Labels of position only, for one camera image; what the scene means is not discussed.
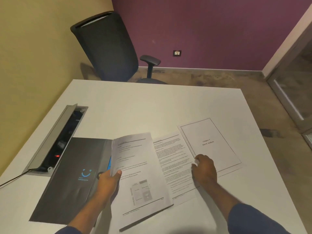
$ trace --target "chair backrest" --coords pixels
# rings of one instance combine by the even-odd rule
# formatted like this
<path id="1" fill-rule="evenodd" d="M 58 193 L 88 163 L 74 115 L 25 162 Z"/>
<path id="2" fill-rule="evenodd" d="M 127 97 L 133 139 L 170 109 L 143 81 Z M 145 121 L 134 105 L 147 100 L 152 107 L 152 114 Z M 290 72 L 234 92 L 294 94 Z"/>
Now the chair backrest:
<path id="1" fill-rule="evenodd" d="M 138 57 L 118 13 L 92 16 L 71 31 L 102 80 L 128 81 L 138 70 Z"/>

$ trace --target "chair armrest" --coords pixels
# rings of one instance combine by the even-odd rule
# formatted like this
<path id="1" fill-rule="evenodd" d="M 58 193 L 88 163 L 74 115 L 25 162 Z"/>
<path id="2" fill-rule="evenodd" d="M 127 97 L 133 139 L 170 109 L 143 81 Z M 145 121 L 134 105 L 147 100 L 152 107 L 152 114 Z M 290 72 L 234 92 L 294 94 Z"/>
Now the chair armrest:
<path id="1" fill-rule="evenodd" d="M 161 63 L 161 60 L 149 55 L 142 55 L 140 60 L 145 61 L 149 65 L 159 65 Z"/>

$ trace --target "yellow wall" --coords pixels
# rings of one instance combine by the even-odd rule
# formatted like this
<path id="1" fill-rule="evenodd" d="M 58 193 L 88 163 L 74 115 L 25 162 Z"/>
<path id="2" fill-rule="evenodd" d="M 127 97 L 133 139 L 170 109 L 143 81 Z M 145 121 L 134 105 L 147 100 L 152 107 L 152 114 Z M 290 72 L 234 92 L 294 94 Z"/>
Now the yellow wall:
<path id="1" fill-rule="evenodd" d="M 0 174 L 90 64 L 70 27 L 111 0 L 0 0 Z"/>

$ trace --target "table top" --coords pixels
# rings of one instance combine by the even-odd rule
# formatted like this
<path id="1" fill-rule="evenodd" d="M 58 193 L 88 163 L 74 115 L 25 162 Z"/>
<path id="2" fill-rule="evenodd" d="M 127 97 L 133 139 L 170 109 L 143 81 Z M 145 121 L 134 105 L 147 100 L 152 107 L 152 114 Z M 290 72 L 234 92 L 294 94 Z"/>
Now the table top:
<path id="1" fill-rule="evenodd" d="M 153 138 L 177 125 L 210 117 L 245 164 L 218 179 L 230 193 L 279 222 L 306 233 L 240 89 L 73 80 L 0 177 L 21 174 L 66 105 L 88 106 L 74 137 L 115 139 L 150 132 Z M 3 233 L 55 233 L 63 225 L 30 222 L 49 177 L 24 175 L 0 189 Z M 97 224 L 96 233 L 101 233 Z M 196 198 L 164 210 L 123 233 L 226 233 L 211 198 Z"/>

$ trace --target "person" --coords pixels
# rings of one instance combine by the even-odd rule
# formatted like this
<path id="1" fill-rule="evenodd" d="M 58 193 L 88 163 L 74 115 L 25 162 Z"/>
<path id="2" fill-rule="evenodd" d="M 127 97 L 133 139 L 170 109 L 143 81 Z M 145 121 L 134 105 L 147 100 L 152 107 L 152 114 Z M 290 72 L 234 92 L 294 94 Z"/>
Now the person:
<path id="1" fill-rule="evenodd" d="M 212 159 L 199 154 L 195 157 L 198 165 L 192 164 L 192 174 L 195 180 L 214 200 L 228 223 L 230 234 L 245 233 L 289 233 L 280 224 L 270 219 L 259 210 L 244 204 L 217 183 L 216 168 Z M 113 195 L 122 171 L 111 177 L 110 171 L 99 178 L 97 190 L 92 199 L 84 206 L 77 216 L 56 234 L 89 234 L 99 213 L 104 209 Z"/>

